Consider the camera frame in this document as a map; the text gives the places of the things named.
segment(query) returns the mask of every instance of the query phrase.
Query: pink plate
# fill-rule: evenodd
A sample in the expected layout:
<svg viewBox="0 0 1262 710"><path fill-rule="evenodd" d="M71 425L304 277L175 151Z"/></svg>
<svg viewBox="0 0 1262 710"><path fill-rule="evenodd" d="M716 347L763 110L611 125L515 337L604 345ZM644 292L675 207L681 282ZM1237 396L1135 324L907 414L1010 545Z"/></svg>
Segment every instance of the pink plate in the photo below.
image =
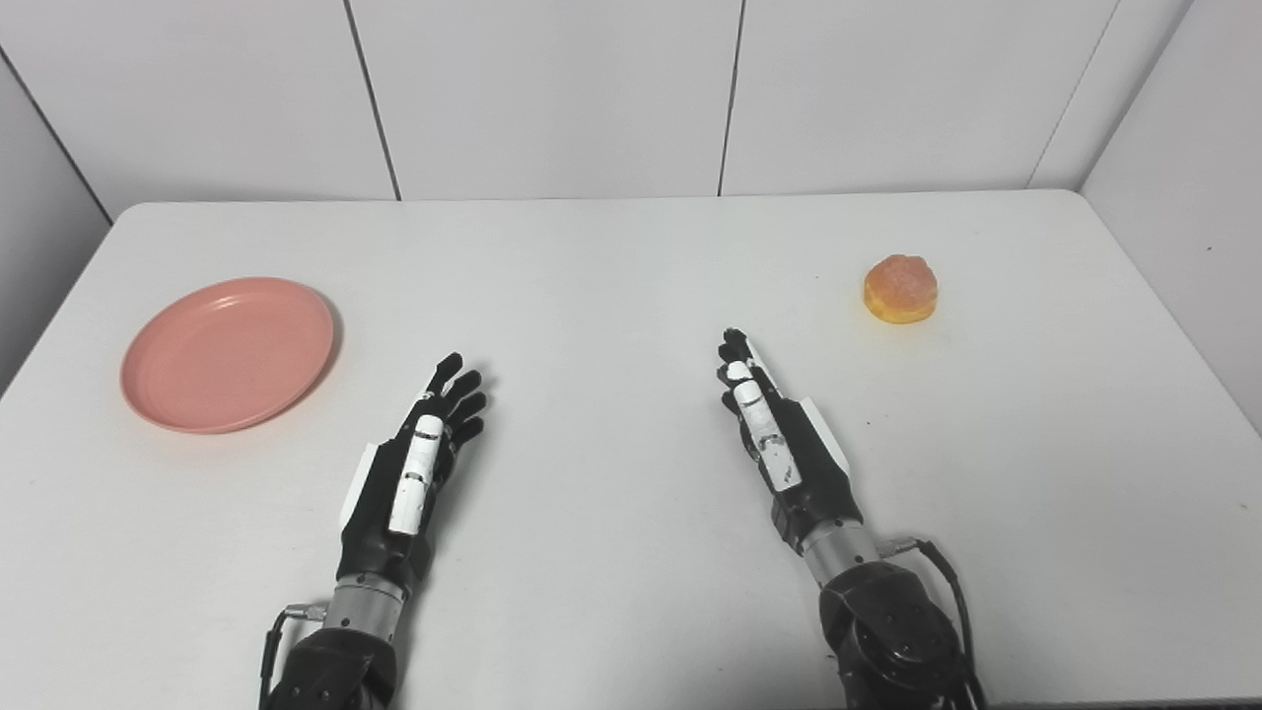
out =
<svg viewBox="0 0 1262 710"><path fill-rule="evenodd" d="M314 290L278 277L226 280L140 329L122 359L122 395L160 428L241 430L302 397L332 349L333 315Z"/></svg>

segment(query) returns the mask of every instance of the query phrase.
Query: white wall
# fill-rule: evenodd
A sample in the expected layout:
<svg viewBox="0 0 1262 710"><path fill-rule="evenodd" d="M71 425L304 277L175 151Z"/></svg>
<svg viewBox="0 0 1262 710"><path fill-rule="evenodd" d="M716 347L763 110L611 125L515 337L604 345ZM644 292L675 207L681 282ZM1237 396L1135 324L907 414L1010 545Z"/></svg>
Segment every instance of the white wall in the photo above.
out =
<svg viewBox="0 0 1262 710"><path fill-rule="evenodd" d="M717 192L741 0L351 4L404 197ZM1076 187L1184 4L747 0L724 192ZM111 213L394 194L339 0L0 0L0 45Z"/></svg>
<svg viewBox="0 0 1262 710"><path fill-rule="evenodd" d="M361 0L404 199L714 194L740 0Z"/></svg>
<svg viewBox="0 0 1262 710"><path fill-rule="evenodd" d="M107 223L0 62L0 393Z"/></svg>
<svg viewBox="0 0 1262 710"><path fill-rule="evenodd" d="M1262 3L1198 0L1084 194L1262 428Z"/></svg>
<svg viewBox="0 0 1262 710"><path fill-rule="evenodd" d="M748 0L723 192L1075 189L1182 8Z"/></svg>
<svg viewBox="0 0 1262 710"><path fill-rule="evenodd" d="M114 216L394 197L336 0L3 0L0 47Z"/></svg>

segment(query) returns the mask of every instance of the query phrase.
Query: white table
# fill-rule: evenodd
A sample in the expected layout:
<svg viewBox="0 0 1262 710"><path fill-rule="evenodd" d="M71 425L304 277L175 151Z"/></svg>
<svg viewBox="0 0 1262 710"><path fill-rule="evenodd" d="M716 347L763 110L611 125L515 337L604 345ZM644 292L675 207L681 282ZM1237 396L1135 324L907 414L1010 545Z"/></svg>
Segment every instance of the white table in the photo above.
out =
<svg viewBox="0 0 1262 710"><path fill-rule="evenodd" d="M929 320L861 304L890 252L936 270ZM135 417L136 329L251 274L336 304L327 380L232 435ZM718 404L728 324L819 404L875 531L954 560L994 701L1262 695L1262 443L1080 197L979 192L127 211L0 401L6 701L250 707L276 610L331 593L363 445L459 348L492 409L399 707L835 704Z"/></svg>

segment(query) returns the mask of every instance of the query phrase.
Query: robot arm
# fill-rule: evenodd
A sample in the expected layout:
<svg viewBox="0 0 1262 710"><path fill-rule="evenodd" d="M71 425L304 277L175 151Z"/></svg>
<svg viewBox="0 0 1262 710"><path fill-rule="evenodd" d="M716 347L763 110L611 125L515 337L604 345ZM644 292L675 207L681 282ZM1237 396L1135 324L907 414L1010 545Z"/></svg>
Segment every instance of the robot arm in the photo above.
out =
<svg viewBox="0 0 1262 710"><path fill-rule="evenodd" d="M486 407L477 371L453 352L439 363L394 439L369 446L342 511L342 559L329 605L292 605L268 634L260 707L268 710L376 710L394 697L395 627L432 551L425 540L439 489L461 446L481 434ZM268 685L285 617L323 620Z"/></svg>
<svg viewBox="0 0 1262 710"><path fill-rule="evenodd" d="M724 332L718 352L718 378L728 388L722 401L771 491L771 522L820 586L820 622L847 706L983 706L950 620L914 573L882 560L863 527L849 464L819 410L781 395L743 332ZM886 556L923 545L938 555L911 541L886 546Z"/></svg>

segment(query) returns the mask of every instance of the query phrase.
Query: orange pastry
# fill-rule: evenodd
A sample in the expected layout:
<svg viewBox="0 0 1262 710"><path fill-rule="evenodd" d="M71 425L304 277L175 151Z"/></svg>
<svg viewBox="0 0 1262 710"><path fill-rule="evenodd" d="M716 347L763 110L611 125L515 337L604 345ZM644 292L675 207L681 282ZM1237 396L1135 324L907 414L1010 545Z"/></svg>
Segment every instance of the orange pastry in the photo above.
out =
<svg viewBox="0 0 1262 710"><path fill-rule="evenodd" d="M887 323L923 320L938 304L938 279L920 256L886 256L863 279L863 304Z"/></svg>

